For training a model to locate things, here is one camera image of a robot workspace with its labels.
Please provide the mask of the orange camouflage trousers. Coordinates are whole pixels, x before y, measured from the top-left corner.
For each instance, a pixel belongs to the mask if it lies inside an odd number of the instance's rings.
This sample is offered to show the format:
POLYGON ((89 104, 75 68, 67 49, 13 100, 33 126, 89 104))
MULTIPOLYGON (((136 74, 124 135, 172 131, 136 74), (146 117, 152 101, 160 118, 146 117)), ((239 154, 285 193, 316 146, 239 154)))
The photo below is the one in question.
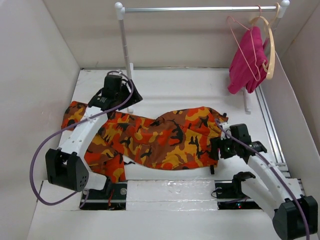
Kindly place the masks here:
POLYGON ((178 171, 216 167, 211 140, 221 136, 215 120, 227 114, 206 107, 166 112, 156 119, 113 111, 88 146, 90 169, 113 183, 126 179, 124 157, 147 168, 178 171))

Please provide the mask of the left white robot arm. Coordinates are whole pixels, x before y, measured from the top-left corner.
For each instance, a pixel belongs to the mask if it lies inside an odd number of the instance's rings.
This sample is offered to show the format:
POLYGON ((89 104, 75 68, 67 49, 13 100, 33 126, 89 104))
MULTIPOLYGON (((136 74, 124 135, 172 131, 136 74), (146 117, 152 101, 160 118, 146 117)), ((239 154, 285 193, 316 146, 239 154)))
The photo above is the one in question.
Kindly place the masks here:
POLYGON ((57 148, 45 154, 47 178, 50 184, 75 192, 94 190, 100 198, 111 194, 107 176, 93 172, 85 161, 85 153, 98 130, 108 120, 108 114, 140 102, 133 80, 121 72, 111 71, 104 86, 89 101, 81 120, 70 126, 70 136, 57 148))

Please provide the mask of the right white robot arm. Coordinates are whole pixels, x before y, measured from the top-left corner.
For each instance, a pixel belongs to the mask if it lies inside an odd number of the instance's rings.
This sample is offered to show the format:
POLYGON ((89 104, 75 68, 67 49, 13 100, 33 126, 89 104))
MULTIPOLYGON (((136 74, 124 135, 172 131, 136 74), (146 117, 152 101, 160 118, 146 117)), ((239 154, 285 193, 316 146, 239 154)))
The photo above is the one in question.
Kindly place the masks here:
POLYGON ((231 181, 215 182, 212 197, 228 209, 239 209, 251 199, 271 219, 282 240, 310 239, 318 232, 318 202, 292 183, 260 141, 252 141, 245 124, 217 121, 221 135, 211 140, 211 154, 221 159, 241 158, 249 171, 240 171, 231 181))

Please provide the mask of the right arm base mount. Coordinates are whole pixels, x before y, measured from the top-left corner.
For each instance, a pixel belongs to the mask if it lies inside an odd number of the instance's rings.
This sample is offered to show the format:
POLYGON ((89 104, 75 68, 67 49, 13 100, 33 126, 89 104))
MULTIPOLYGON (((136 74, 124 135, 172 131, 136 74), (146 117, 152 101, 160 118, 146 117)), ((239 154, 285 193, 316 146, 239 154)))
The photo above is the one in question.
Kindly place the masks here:
POLYGON ((260 210, 251 198, 236 190, 231 180, 215 180, 211 196, 217 201, 218 210, 260 210))

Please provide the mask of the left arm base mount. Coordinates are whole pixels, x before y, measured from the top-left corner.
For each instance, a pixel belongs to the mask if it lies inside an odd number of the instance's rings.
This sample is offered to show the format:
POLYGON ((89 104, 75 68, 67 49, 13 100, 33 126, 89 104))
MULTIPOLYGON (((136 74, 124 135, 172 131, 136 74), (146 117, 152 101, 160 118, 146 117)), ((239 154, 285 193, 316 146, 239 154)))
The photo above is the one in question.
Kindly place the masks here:
POLYGON ((88 211, 122 211, 126 209, 128 183, 107 182, 106 189, 85 190, 81 194, 79 208, 88 211))

